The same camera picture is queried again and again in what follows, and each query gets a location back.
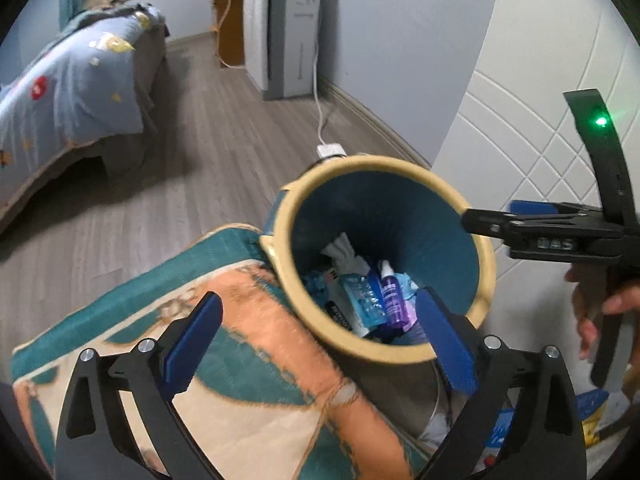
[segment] bed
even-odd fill
[[[99,156],[110,178],[142,163],[167,36],[152,6],[84,12],[0,88],[0,232],[81,158]]]

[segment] power adapter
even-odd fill
[[[347,156],[347,152],[345,152],[342,145],[337,142],[333,144],[318,144],[316,150],[318,151],[318,158],[320,160],[325,160],[332,156]]]

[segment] blue bedspread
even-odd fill
[[[66,151],[142,131],[133,45],[163,26],[164,17],[151,6],[113,15],[76,18],[16,81],[0,88],[0,218]]]

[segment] yellow trash can rim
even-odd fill
[[[466,200],[440,177],[415,164],[388,156],[355,155],[337,158],[320,164],[298,180],[287,184],[288,193],[276,213],[273,235],[260,237],[260,244],[267,253],[280,278],[282,288],[298,317],[316,336],[337,349],[384,364],[413,364],[435,357],[430,344],[395,346],[361,339],[334,322],[320,309],[307,293],[293,261],[290,234],[300,206],[316,188],[325,182],[357,171],[384,171],[404,176],[437,193],[458,214],[469,208]],[[495,291],[495,257],[491,242],[472,235],[478,252],[478,290],[466,317],[478,328],[487,312]]]

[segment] wooden cabinet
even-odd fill
[[[235,66],[244,64],[244,35],[242,33],[242,1],[231,0],[231,6],[222,26],[229,0],[212,0],[213,25],[211,33],[218,38],[218,57],[227,64]]]

